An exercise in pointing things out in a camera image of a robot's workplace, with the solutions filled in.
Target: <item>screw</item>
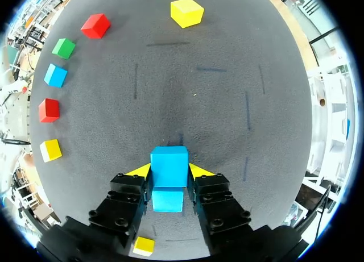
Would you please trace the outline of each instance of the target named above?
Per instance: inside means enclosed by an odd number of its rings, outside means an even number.
[[[216,218],[213,221],[210,222],[210,227],[212,229],[217,228],[217,227],[221,227],[222,225],[224,225],[224,221],[221,218]]]
[[[224,192],[224,196],[227,198],[231,198],[233,196],[233,194],[230,191],[226,191],[226,192]]]
[[[126,198],[127,198],[128,201],[136,201],[137,200],[137,197],[135,195],[133,195],[133,194],[128,195]]]
[[[210,201],[212,199],[212,196],[211,195],[204,195],[202,198],[203,198],[204,201]]]
[[[116,226],[121,226],[121,227],[127,227],[128,222],[126,221],[125,218],[117,218],[115,221],[115,225]]]
[[[91,218],[95,218],[95,217],[97,217],[98,216],[98,212],[96,211],[96,210],[91,210],[90,212],[89,212],[89,217],[91,217]]]
[[[242,218],[249,218],[250,217],[250,212],[249,211],[243,211],[240,213],[240,216]]]

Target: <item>yellow cube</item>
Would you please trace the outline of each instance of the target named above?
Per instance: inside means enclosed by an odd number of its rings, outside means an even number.
[[[194,0],[171,2],[171,18],[182,28],[199,24],[203,14],[204,8]]]
[[[62,157],[62,152],[57,139],[42,142],[40,145],[40,152],[42,153],[43,161],[45,163]]]
[[[137,253],[142,256],[151,256],[154,250],[154,240],[138,237],[135,241],[133,253]]]

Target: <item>blue cube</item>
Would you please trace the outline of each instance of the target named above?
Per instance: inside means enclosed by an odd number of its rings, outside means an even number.
[[[152,192],[152,203],[154,212],[182,212],[183,188],[154,187]]]
[[[55,64],[50,63],[48,70],[45,74],[44,81],[49,85],[61,88],[66,78],[67,71]]]
[[[188,151],[186,147],[156,147],[150,154],[155,187],[186,187]]]

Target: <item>cube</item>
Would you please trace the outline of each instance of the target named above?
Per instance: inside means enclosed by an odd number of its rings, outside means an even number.
[[[203,14],[204,8],[194,0],[171,2],[171,18],[182,28],[199,24]]]
[[[182,187],[154,187],[152,192],[153,211],[179,213],[183,207]]]
[[[41,123],[53,123],[59,118],[59,102],[57,100],[46,98],[38,109]]]
[[[69,59],[75,47],[75,43],[69,39],[59,39],[52,53],[63,59]]]
[[[188,151],[186,147],[155,147],[150,154],[155,187],[186,187]]]
[[[62,152],[57,139],[42,142],[40,145],[40,153],[42,153],[43,161],[45,163],[62,157]]]
[[[66,75],[67,71],[65,69],[50,63],[48,70],[45,74],[44,81],[49,86],[61,88],[66,78]]]
[[[81,31],[89,39],[102,39],[110,26],[111,23],[104,14],[96,14],[89,17],[82,26]]]
[[[135,241],[133,253],[137,253],[142,256],[151,256],[154,250],[154,240],[138,237]]]

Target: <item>floor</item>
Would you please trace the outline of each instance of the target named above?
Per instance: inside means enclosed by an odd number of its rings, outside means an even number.
[[[60,15],[31,97],[35,163],[49,200],[61,219],[86,223],[116,172],[147,163],[156,145],[184,144],[191,162],[228,176],[254,228],[275,227],[295,199],[311,143],[305,48],[268,0],[199,0],[204,21],[186,30],[170,19],[171,1],[71,0]],[[80,26],[96,11],[113,25],[91,41]],[[69,60],[51,55],[64,37],[77,44]],[[188,43],[168,45],[176,40]],[[69,71],[61,89],[43,81],[49,62]],[[44,97],[61,102],[51,125],[37,119]],[[54,138],[63,157],[45,164],[37,148]],[[152,259],[208,254],[187,199],[181,214],[149,207],[139,233],[156,239]]]
[[[293,15],[292,9],[288,7],[281,0],[269,0],[274,7],[277,9],[279,14],[282,16],[284,21],[286,22],[290,32],[292,33],[295,42],[299,48],[301,53],[301,57],[303,63],[305,65],[306,70],[311,70],[317,67],[317,62],[315,59],[315,55],[312,52],[311,46],[308,43],[308,39],[306,34],[303,32],[301,24],[302,22],[297,21],[297,15]]]

